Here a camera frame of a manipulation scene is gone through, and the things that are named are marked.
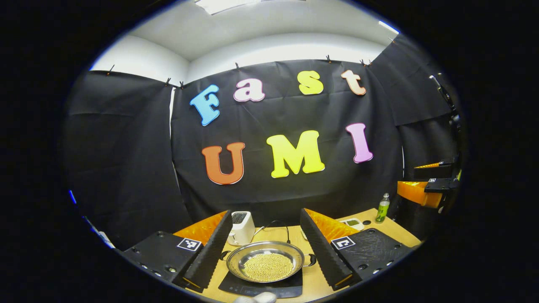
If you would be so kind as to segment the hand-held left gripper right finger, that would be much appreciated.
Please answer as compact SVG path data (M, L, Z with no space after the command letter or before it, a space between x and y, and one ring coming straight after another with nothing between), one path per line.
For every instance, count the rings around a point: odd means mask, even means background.
M335 291L380 276L413 251L377 229L358 231L306 208L300 211L300 226Z

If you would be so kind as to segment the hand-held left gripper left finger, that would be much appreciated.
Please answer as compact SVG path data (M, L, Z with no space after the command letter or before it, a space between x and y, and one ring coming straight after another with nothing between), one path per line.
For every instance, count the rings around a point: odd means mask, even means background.
M227 210L175 234L157 231L123 251L123 257L158 279L202 293L210 284L232 226L232 212Z

